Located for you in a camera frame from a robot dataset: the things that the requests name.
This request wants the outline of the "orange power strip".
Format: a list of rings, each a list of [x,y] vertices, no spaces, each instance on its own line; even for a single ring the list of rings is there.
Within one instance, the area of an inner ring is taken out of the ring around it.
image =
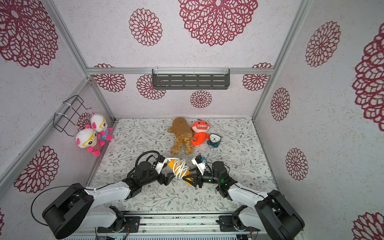
[[[167,158],[167,160],[176,179],[182,180],[184,176],[192,174],[185,159]]]

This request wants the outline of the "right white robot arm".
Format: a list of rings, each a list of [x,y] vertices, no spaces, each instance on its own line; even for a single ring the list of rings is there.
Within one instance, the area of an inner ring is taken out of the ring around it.
[[[231,227],[265,231],[272,240],[293,240],[304,229],[304,220],[279,191],[265,193],[243,186],[230,177],[221,161],[213,162],[211,167],[200,163],[193,170],[195,174],[183,175],[185,182],[199,188],[204,183],[216,184],[223,198],[241,204],[232,213]]]

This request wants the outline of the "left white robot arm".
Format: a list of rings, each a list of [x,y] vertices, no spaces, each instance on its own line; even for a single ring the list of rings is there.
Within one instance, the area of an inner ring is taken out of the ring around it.
[[[138,195],[143,186],[158,182],[168,185],[169,176],[162,173],[168,158],[157,151],[148,151],[141,156],[157,155],[154,163],[137,159],[127,177],[119,182],[102,187],[84,187],[79,183],[65,186],[65,191],[42,212],[39,222],[50,228],[57,240],[62,240],[77,230],[108,229],[120,232],[128,227],[125,215],[115,206],[98,209],[98,206],[117,200],[129,200]]]

